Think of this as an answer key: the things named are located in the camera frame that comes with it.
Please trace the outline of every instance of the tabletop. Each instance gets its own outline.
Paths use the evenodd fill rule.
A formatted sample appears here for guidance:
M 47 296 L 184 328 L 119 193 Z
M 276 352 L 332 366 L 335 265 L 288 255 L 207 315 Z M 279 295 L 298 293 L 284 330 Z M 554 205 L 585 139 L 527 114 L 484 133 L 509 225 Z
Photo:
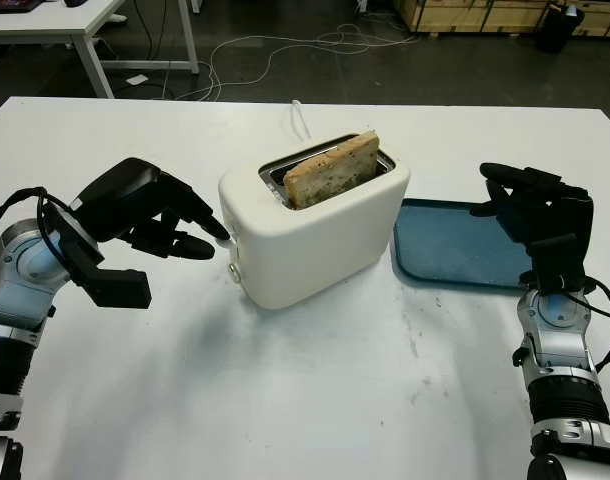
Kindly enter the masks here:
M 557 172 L 596 205 L 588 273 L 610 286 L 610 121 L 598 110 L 303 105 L 316 138 L 375 129 L 412 172 L 407 196 L 481 201 L 483 161 Z M 0 204 L 44 185 L 72 199 L 123 158 L 153 162 L 219 213 L 230 167 L 297 151 L 292 107 L 11 98 L 0 109 Z M 14 207 L 1 229 L 33 204 Z M 188 231 L 201 236 L 201 230 Z M 523 479 L 531 417 L 510 356 L 517 297 L 403 281 L 390 251 L 291 307 L 255 306 L 211 261 L 114 241 L 106 268 L 148 273 L 146 311 L 58 294 L 14 438 L 25 478 Z M 607 303 L 599 294 L 590 301 Z M 595 357 L 610 320 L 594 317 Z M 601 373 L 610 407 L 610 366 Z
M 43 2 L 31 12 L 0 14 L 0 35 L 80 35 L 94 33 L 99 22 L 125 0 L 88 0 L 68 8 L 63 0 Z

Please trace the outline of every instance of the bread slice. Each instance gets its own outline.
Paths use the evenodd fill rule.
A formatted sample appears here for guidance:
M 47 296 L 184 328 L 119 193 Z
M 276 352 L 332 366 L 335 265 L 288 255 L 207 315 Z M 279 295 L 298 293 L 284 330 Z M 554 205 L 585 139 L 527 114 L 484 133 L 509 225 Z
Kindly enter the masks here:
M 378 143 L 374 131 L 365 132 L 289 170 L 283 183 L 291 206 L 311 207 L 374 178 Z

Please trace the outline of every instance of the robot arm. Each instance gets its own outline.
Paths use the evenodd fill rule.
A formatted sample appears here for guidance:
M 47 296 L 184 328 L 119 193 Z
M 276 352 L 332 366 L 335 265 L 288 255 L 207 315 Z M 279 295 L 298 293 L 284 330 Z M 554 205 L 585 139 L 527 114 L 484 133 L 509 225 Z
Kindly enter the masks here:
M 149 306 L 145 273 L 98 268 L 99 242 L 119 238 L 163 258 L 209 259 L 214 248 L 177 231 L 179 221 L 196 222 L 219 240 L 229 238 L 188 185 L 136 158 L 103 174 L 70 206 L 42 187 L 16 192 L 0 207 L 0 218 L 31 196 L 39 197 L 36 218 L 13 224 L 0 237 L 0 431 L 18 425 L 23 381 L 63 285 L 72 280 L 101 307 Z M 21 458 L 22 446 L 0 437 L 0 478 L 20 478 Z
M 610 419 L 597 373 L 610 353 L 595 367 L 585 342 L 591 312 L 584 295 L 600 284 L 583 269 L 592 199 L 531 168 L 483 164 L 481 173 L 491 201 L 472 214 L 495 215 L 532 258 L 518 303 L 524 338 L 512 356 L 534 421 L 528 479 L 610 479 Z

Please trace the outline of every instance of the gray floor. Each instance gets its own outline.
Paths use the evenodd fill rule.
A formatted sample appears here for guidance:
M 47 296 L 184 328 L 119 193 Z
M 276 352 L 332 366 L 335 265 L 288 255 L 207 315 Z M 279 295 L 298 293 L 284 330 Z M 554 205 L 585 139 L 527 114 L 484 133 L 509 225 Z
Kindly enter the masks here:
M 157 44 L 164 0 L 138 1 Z M 183 58 L 177 4 L 167 2 L 160 57 Z M 372 11 L 391 12 L 388 5 L 373 0 Z M 103 38 L 120 57 L 143 58 L 147 37 L 133 0 L 127 0 L 120 12 L 129 16 L 128 24 L 106 27 Z M 409 35 L 396 24 L 374 21 L 387 18 L 357 15 L 353 0 L 205 0 L 203 11 L 192 22 L 199 58 L 208 60 L 215 46 L 232 38 L 311 39 L 349 22 L 370 35 L 392 39 Z M 446 35 L 351 56 L 292 48 L 273 58 L 262 82 L 224 87 L 220 100 L 590 107 L 610 117 L 610 39 L 573 39 L 559 55 L 542 53 L 533 44 L 530 37 Z M 221 81 L 257 78 L 269 54 L 284 45 L 277 40 L 249 39 L 222 48 L 215 56 Z M 110 81 L 119 98 L 155 98 L 161 96 L 165 74 L 151 72 L 148 84 L 136 88 L 127 86 L 130 74 L 125 72 L 110 74 Z M 208 84 L 205 73 L 193 77 L 172 72 L 166 97 Z M 89 97 L 93 91 L 73 51 L 61 45 L 17 46 L 0 59 L 0 105 L 10 95 Z M 188 97 L 198 98 L 200 94 Z

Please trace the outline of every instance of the toaster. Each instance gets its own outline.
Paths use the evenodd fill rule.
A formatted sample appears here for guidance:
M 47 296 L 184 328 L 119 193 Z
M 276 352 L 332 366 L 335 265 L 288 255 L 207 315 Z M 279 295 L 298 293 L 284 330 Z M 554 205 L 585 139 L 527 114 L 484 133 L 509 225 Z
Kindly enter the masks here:
M 258 305 L 293 305 L 376 262 L 387 248 L 409 170 L 377 154 L 377 174 L 316 205 L 291 208 L 285 173 L 356 134 L 223 175 L 219 196 L 230 231 L 230 274 Z

